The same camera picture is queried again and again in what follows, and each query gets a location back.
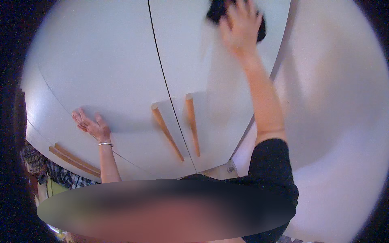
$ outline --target cabinet door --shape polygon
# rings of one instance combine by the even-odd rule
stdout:
[[[60,1],[32,48],[70,126],[75,127],[70,117],[74,109],[83,107],[92,117],[99,111],[119,157],[160,178],[196,172],[163,79],[147,2]],[[153,120],[155,102],[184,162]],[[75,139],[64,136],[68,143]]]
[[[70,165],[49,151],[49,146],[59,143],[81,160],[97,168],[100,167],[95,139],[80,132],[75,126],[70,114],[61,106],[44,82],[33,56],[30,56],[25,63],[22,90],[26,93],[28,120],[26,140],[59,166],[90,180],[101,182],[101,178]],[[123,180],[158,179],[156,175],[133,165],[117,154],[114,154],[114,157]]]
[[[256,3],[264,13],[267,32],[258,44],[258,52],[270,75],[290,1]],[[209,0],[150,0],[168,90],[197,171],[227,163],[253,115],[245,74],[223,47],[216,25],[206,21],[209,7]],[[200,157],[196,156],[187,122],[184,99],[187,93],[193,97]]]

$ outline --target wooden handle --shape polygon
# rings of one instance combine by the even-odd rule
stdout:
[[[61,153],[60,151],[58,151],[55,147],[53,146],[50,146],[49,147],[49,151],[52,152],[54,155],[56,155],[57,157],[59,157],[60,159],[64,160],[65,162],[73,165],[74,167],[77,167],[79,168],[80,170],[86,172],[86,173],[89,173],[91,175],[94,175],[96,177],[101,177],[101,173],[97,173],[93,170],[90,170],[82,165],[80,165],[79,163],[73,161],[72,159],[70,159],[68,156],[64,155],[63,153]]]
[[[66,157],[70,158],[72,161],[76,162],[77,164],[91,170],[91,171],[94,171],[98,174],[101,174],[100,170],[84,161],[82,161],[81,159],[77,158],[76,156],[74,156],[73,154],[71,154],[70,152],[68,152],[66,149],[64,149],[61,145],[59,145],[58,143],[55,143],[54,145],[54,148],[56,150],[58,150],[59,152],[61,152],[61,154],[65,155]]]
[[[180,157],[181,161],[184,161],[184,157],[180,153],[180,150],[178,150],[177,145],[175,144],[172,136],[170,135],[170,132],[169,132],[169,130],[168,130],[168,128],[167,128],[163,118],[162,118],[162,115],[159,112],[158,106],[156,104],[152,104],[151,105],[151,110],[152,110],[152,113],[154,115],[154,118],[157,120],[159,126],[161,127],[163,133],[165,134],[165,136],[169,140],[170,144],[173,146],[173,148],[174,148],[175,152],[177,153],[178,157]]]
[[[185,96],[186,109],[188,110],[188,119],[193,134],[194,148],[196,149],[197,157],[200,157],[200,146],[198,144],[197,127],[195,118],[195,107],[193,106],[193,97],[190,94]]]

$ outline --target silver bracelet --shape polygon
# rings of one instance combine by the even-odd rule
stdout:
[[[111,148],[114,146],[112,143],[98,143],[98,145],[103,145],[103,144],[108,144],[108,145],[111,145]]]

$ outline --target black shirt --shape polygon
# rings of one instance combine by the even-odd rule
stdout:
[[[216,179],[196,174],[182,180],[215,181]],[[297,206],[298,189],[293,181],[289,149],[282,139],[273,138],[259,143],[252,152],[248,175],[224,181],[278,193],[290,200],[295,207]],[[274,243],[282,236],[288,224],[289,222],[278,228],[242,238],[247,243]]]

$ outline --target white wall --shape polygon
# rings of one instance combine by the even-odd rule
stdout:
[[[373,210],[389,164],[389,78],[353,1],[301,0],[274,85],[300,197],[284,233],[351,241]],[[233,157],[248,170],[255,124]]]

